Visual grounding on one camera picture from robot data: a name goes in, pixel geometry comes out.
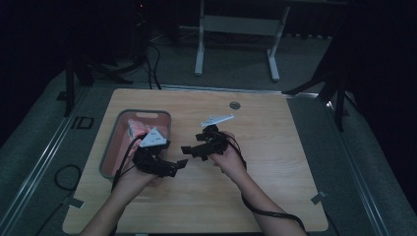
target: dark background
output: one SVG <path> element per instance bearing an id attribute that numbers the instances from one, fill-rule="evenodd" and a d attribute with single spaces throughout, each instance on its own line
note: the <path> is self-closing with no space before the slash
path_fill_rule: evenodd
<path id="1" fill-rule="evenodd" d="M 199 1 L 141 2 L 145 9 L 127 0 L 118 4 L 108 0 L 100 4 L 96 0 L 0 2 L 0 145 L 47 84 L 64 70 L 68 55 L 87 54 L 97 62 L 113 64 L 117 54 L 126 51 L 120 45 L 124 45 L 124 35 L 138 20 L 138 11 L 174 41 L 178 40 L 178 26 L 198 25 Z M 250 1 L 240 2 L 239 8 L 229 5 L 228 13 L 275 17 L 268 1 L 257 2 L 261 4 L 258 8 Z M 224 1 L 208 1 L 207 5 L 208 11 L 224 7 Z M 414 209 L 416 10 L 416 3 L 406 0 L 357 1 L 348 8 L 330 3 L 293 3 L 285 28 L 287 35 L 334 37 L 322 65 L 330 71 L 348 72 L 348 89 L 354 93 L 359 110 Z"/>

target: tabletop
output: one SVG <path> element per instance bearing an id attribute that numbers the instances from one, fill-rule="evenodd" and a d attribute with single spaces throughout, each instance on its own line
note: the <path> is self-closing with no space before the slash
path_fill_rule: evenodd
<path id="1" fill-rule="evenodd" d="M 232 109 L 230 102 L 238 102 Z M 278 93 L 241 91 L 148 90 L 114 91 L 89 154 L 63 229 L 80 233 L 110 194 L 111 182 L 99 173 L 113 126 L 126 109 L 164 110 L 172 117 L 168 161 L 189 158 L 174 178 L 147 187 L 127 207 L 118 232 L 239 233 L 260 232 L 243 205 L 237 187 L 210 160 L 184 155 L 181 146 L 196 146 L 201 122 L 209 116 L 233 114 L 218 124 L 235 135 L 248 172 L 284 210 L 300 217 L 307 231 L 325 231 L 328 222 L 286 99 Z"/>

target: person's left hand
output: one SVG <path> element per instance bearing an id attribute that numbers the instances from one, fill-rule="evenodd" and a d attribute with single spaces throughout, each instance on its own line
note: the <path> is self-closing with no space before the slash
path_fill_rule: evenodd
<path id="1" fill-rule="evenodd" d="M 117 195 L 126 205 L 131 202 L 156 175 L 147 174 L 139 170 L 132 161 L 132 157 L 127 157 L 122 176 L 113 189 L 112 195 Z"/>

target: white stand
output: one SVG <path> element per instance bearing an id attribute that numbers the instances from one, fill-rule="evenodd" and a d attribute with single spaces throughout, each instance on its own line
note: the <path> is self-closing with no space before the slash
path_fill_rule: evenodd
<path id="1" fill-rule="evenodd" d="M 274 42 L 271 49 L 268 49 L 268 63 L 271 79 L 279 80 L 278 69 L 275 61 L 275 53 L 282 37 L 282 31 L 285 26 L 290 7 L 287 6 L 281 16 L 280 21 L 264 19 L 246 19 L 233 17 L 220 17 L 205 15 L 205 0 L 200 1 L 200 27 L 199 27 L 199 48 L 197 51 L 195 75 L 203 74 L 203 63 L 205 58 L 205 31 L 221 31 L 232 33 L 248 33 L 257 35 L 274 36 Z"/>

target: red tray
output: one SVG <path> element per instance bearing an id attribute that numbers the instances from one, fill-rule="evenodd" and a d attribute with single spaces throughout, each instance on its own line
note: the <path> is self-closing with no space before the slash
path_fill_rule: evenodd
<path id="1" fill-rule="evenodd" d="M 104 178 L 114 178 L 129 147 L 131 139 L 129 137 L 128 121 L 130 119 L 140 121 L 151 128 L 156 127 L 159 133 L 166 140 L 169 140 L 171 115 L 168 112 L 133 109 L 120 112 L 99 166 L 99 172 Z M 165 156 L 166 150 L 161 153 L 160 158 L 165 158 Z"/>

